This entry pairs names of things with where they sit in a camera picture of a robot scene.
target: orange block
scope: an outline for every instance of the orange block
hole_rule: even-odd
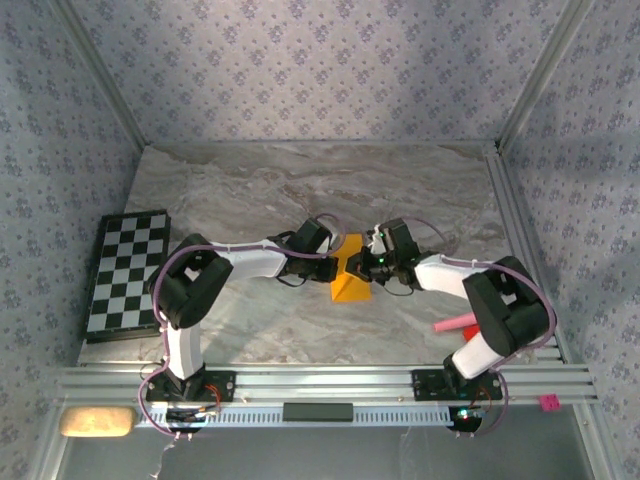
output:
[[[357,277],[347,273],[347,260],[362,248],[362,235],[350,233],[334,256],[338,257],[338,274],[331,282],[331,300],[336,303],[362,302],[371,299],[371,286]]]

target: chessboard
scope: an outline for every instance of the chessboard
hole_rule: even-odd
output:
[[[102,217],[85,319],[87,343],[158,335],[144,282],[167,258],[165,210]]]

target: marble tabletop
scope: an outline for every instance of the marble tabletop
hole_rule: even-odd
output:
[[[435,223],[456,257],[509,253],[488,171],[476,148],[434,145],[249,143],[147,147],[126,211],[166,208],[171,248],[186,235],[257,241],[295,230],[311,215],[339,215],[349,232],[403,215]],[[410,224],[421,248],[442,248]],[[389,290],[403,293],[400,284]],[[372,287],[368,302],[331,301],[329,285],[291,289],[273,279],[229,283],[201,322],[209,363],[441,363],[463,344],[435,333],[439,319],[469,311],[443,293],[394,297]],[[85,345],[80,362],[155,361],[159,338]]]

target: patterned wallpaper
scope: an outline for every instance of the patterned wallpaper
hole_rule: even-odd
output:
[[[17,479],[50,367],[77,359],[98,220],[124,208],[137,155],[46,2],[3,2],[0,19],[0,478]]]
[[[74,2],[150,143],[495,138],[565,3]]]
[[[595,2],[508,156],[575,353],[640,479],[640,6]]]

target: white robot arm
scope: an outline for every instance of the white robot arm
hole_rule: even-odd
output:
[[[369,235],[368,245],[347,262],[352,275],[382,285],[396,277],[414,290],[440,291],[469,300],[480,332],[445,359],[453,383],[478,377],[549,330],[550,319],[541,298],[504,273],[515,272],[531,280],[515,257],[476,267],[475,262],[420,252],[402,219],[376,225]]]
[[[184,393],[185,400],[190,390],[198,388],[190,387],[190,382],[204,370],[199,322],[222,287],[233,280],[292,274],[304,281],[331,282],[336,277],[337,259],[325,252],[332,238],[326,227],[310,218],[297,232],[285,232],[259,242],[224,245],[194,234],[174,250],[165,265],[172,257],[177,258],[161,279],[157,297],[160,311],[168,320],[170,356],[166,375]],[[185,248],[193,251],[183,254]],[[294,252],[306,258],[293,256]],[[158,268],[147,281],[151,294],[161,270],[162,267]]]
[[[420,252],[402,219],[378,225],[369,234],[368,245],[348,259],[348,273],[382,285],[396,277],[414,290],[437,290],[469,300],[480,333],[444,360],[450,391],[464,388],[468,382],[549,330],[547,309],[538,295],[515,277],[501,273],[511,271],[521,278],[526,277],[525,281],[531,279],[515,257],[476,267],[475,264],[463,266],[468,262],[435,252]],[[289,274],[297,274],[305,280],[331,282],[336,277],[337,259],[316,254],[326,252],[331,238],[328,229],[309,219],[297,232],[286,232],[251,244],[209,243],[195,234],[187,237],[173,252],[171,257],[183,251],[176,261],[170,262],[170,257],[166,262],[170,267],[160,283],[157,298],[170,324],[167,331],[170,359],[166,374],[183,392],[185,400],[188,400],[189,391],[200,388],[195,379],[204,371],[198,324],[225,283]],[[185,248],[190,248],[191,253],[183,254]],[[290,255],[292,252],[297,252],[296,256]],[[306,258],[299,258],[297,254],[306,255]],[[152,294],[159,270],[148,280]],[[197,277],[192,279],[194,275],[189,271],[197,272]]]

